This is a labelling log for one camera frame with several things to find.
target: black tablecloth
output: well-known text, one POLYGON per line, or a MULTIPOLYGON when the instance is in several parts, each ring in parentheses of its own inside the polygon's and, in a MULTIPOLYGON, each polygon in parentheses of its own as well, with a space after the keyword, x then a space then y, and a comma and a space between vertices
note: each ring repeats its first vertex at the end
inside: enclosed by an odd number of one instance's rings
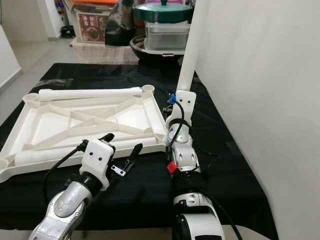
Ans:
MULTIPOLYGON (((39 89, 120 89, 151 84, 162 109, 168 93, 177 87, 180 68, 150 68, 144 65, 97 65, 56 63, 31 92, 39 89)), ((197 94, 192 115, 194 142, 221 156, 208 170, 208 192, 215 196, 237 225, 277 240, 268 200, 245 158, 221 119, 206 88, 196 80, 191 91, 197 94)), ((0 127, 3 147, 23 107, 21 103, 0 127)), ((197 152, 201 166, 212 158, 197 152)), ((64 189, 65 180, 79 171, 79 165, 57 169, 48 185, 50 198, 64 189)), ((44 217, 42 181, 45 171, 11 177, 0 184, 0 228, 31 230, 44 217)), ((172 222, 171 178, 165 155, 141 155, 136 167, 123 179, 115 179, 88 207, 78 227, 85 230, 169 227, 172 222)), ((222 224, 229 224, 218 207, 222 224)))

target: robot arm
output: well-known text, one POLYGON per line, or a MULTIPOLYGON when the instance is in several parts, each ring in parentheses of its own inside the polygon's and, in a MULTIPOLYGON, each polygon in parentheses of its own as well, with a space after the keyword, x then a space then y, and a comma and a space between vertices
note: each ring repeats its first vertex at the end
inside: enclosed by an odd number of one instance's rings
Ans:
POLYGON ((193 140, 189 135, 195 100, 194 92, 183 90, 178 90, 176 96, 171 95, 169 100, 173 107, 171 115, 166 119, 168 133, 164 142, 167 145, 167 168, 172 175, 175 194, 173 205, 176 218, 172 239, 225 240, 212 202, 200 191, 205 188, 205 181, 201 175, 197 154, 192 147, 193 140))
POLYGON ((29 240, 70 240, 71 234, 82 221, 85 208, 99 191, 105 191, 113 174, 124 177, 134 166, 142 144, 134 147, 124 168, 113 165, 116 148, 109 143, 112 133, 96 140, 84 140, 85 146, 80 177, 65 191, 49 202, 42 222, 33 230, 29 240))

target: white plastic pipe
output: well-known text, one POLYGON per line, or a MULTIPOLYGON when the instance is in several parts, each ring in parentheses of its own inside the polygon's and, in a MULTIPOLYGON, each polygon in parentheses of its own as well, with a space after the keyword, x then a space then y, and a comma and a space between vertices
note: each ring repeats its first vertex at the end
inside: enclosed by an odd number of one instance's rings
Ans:
POLYGON ((211 0, 197 0, 176 90, 189 91, 194 77, 211 0))
MULTIPOLYGON (((155 137, 146 137, 146 138, 138 138, 131 140, 123 140, 123 141, 113 141, 111 142, 114 145, 116 151, 123 149, 133 148, 135 145, 142 143, 143 146, 150 146, 157 144, 157 140, 155 137)), ((27 164, 34 164, 40 162, 46 162, 50 160, 60 160, 65 155, 70 153, 74 147, 64 147, 64 148, 56 148, 56 149, 48 149, 48 150, 27 150, 18 152, 14 158, 15 166, 22 166, 27 164)), ((76 152, 73 156, 82 156, 84 153, 82 151, 76 152)))
POLYGON ((140 87, 123 88, 123 89, 85 89, 85 90, 52 90, 41 89, 39 91, 40 102, 50 102, 54 100, 67 99, 89 99, 117 96, 141 95, 140 87))

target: black plastic bag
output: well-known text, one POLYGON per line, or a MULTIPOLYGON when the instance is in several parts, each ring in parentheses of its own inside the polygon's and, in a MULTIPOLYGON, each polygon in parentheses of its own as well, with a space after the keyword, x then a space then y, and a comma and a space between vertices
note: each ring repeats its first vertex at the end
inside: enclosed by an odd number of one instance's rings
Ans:
POLYGON ((61 37, 65 39, 73 39, 76 37, 74 26, 68 25, 61 27, 61 37))
POLYGON ((118 0, 105 28, 105 45, 126 46, 135 36, 134 0, 118 0))

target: blue connector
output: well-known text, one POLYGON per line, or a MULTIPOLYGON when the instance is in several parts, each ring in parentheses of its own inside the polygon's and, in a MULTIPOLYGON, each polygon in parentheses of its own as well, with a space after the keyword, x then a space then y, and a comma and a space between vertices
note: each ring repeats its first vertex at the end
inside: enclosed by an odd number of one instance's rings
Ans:
POLYGON ((169 98, 169 100, 168 100, 168 103, 173 105, 173 104, 175 104, 175 100, 176 100, 176 95, 172 93, 172 94, 170 95, 170 98, 169 98))

